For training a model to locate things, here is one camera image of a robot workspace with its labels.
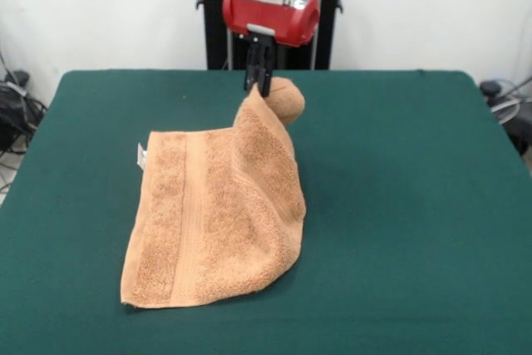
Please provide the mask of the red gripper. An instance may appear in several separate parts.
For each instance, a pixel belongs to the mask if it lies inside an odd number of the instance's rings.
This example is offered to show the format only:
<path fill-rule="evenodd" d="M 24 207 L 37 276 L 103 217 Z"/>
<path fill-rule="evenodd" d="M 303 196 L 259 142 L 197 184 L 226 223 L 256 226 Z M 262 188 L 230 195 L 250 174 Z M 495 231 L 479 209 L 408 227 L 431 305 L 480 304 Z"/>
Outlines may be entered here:
<path fill-rule="evenodd" d="M 313 39 L 320 17 L 318 0 L 223 0 L 227 28 L 249 38 L 244 90 L 257 82 L 261 96 L 268 96 L 273 74 L 275 43 L 301 47 Z"/>

